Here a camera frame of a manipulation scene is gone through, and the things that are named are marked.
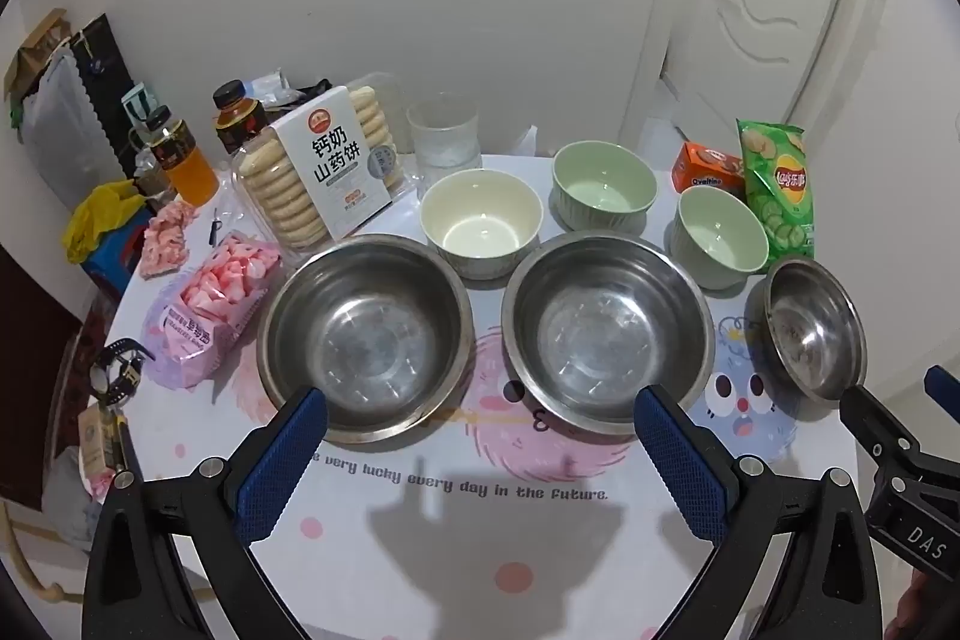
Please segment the glass of water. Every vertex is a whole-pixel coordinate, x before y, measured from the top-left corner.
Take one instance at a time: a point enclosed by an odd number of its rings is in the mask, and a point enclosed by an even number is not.
[[[419,180],[416,193],[422,199],[435,182],[467,169],[481,169],[476,103],[462,95],[442,92],[407,110],[414,140]]]

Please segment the lay's chip bag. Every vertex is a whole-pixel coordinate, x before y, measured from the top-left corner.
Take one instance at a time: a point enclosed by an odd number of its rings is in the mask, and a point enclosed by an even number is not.
[[[770,239],[768,266],[781,256],[813,258],[813,194],[806,178],[803,129],[736,121],[747,206]]]

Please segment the white package label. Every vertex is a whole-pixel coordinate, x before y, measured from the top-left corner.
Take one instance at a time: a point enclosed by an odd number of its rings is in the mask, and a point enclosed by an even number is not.
[[[391,202],[347,88],[325,92],[272,124],[333,239]]]

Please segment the black bottle cap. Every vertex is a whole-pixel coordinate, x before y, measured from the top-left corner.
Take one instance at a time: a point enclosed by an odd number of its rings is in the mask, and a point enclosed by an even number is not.
[[[148,131],[155,131],[170,119],[170,107],[166,104],[160,104],[154,111],[147,115],[143,124],[147,126]]]
[[[213,92],[213,103],[217,109],[227,109],[229,105],[246,97],[247,89],[239,79],[232,79],[224,82],[217,90]]]

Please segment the stainless steel bowl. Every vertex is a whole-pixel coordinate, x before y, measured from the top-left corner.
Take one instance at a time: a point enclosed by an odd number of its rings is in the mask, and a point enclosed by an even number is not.
[[[370,234],[318,253],[260,324],[256,359],[277,408],[303,384],[326,395],[332,442],[375,442],[423,420],[464,377],[467,290],[419,242]]]
[[[664,386],[689,407],[713,368],[713,320],[664,252],[607,231],[566,234],[517,266],[503,297],[512,368],[558,418],[632,434],[637,391]]]
[[[867,376],[867,338],[847,292],[803,256],[780,259],[762,285],[769,360],[804,396],[839,407]]]

